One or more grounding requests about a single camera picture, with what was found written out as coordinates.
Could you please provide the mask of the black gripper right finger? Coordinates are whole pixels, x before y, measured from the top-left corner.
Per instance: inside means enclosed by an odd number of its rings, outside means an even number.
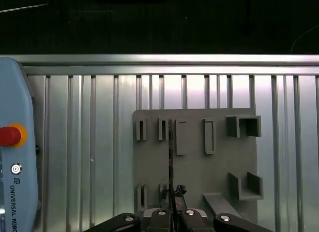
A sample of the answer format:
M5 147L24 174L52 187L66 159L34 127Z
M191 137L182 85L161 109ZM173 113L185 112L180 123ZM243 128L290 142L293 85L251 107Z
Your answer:
M219 213L213 220L187 207L184 185L174 191L175 212L179 232L268 232L269 229L231 213Z

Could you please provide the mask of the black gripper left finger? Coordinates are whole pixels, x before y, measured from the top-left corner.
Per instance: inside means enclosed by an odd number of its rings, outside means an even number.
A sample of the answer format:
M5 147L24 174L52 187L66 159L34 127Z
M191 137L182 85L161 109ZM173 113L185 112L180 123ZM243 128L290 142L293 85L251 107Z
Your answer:
M86 229L87 232L170 232L173 229L172 212L169 204L169 189L160 189L160 204L164 208L146 209L139 217L133 213L121 213L98 225Z

